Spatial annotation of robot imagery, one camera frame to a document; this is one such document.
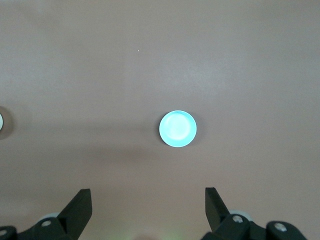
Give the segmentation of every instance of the glowing circle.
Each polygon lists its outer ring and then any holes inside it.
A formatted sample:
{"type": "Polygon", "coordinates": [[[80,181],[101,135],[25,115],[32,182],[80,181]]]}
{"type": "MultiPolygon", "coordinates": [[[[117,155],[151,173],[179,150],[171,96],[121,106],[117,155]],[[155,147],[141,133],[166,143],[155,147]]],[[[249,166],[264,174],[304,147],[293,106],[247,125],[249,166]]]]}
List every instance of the glowing circle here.
{"type": "Polygon", "coordinates": [[[197,124],[185,111],[171,111],[160,122],[159,132],[162,140],[169,146],[180,148],[188,145],[195,138],[197,124]]]}

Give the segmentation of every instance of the black mechanical part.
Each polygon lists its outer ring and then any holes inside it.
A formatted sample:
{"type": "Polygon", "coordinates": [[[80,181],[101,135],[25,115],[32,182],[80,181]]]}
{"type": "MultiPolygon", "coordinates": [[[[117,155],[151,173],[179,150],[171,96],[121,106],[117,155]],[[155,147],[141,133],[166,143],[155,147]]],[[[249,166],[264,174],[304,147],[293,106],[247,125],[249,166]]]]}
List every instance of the black mechanical part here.
{"type": "Polygon", "coordinates": [[[230,214],[214,187],[205,189],[205,214],[212,232],[201,240],[307,240],[290,223],[271,221],[263,228],[240,214],[230,214]]]}
{"type": "Polygon", "coordinates": [[[77,240],[92,215],[90,189],[81,189],[57,217],[47,217],[21,233],[0,227],[0,240],[77,240]]]}

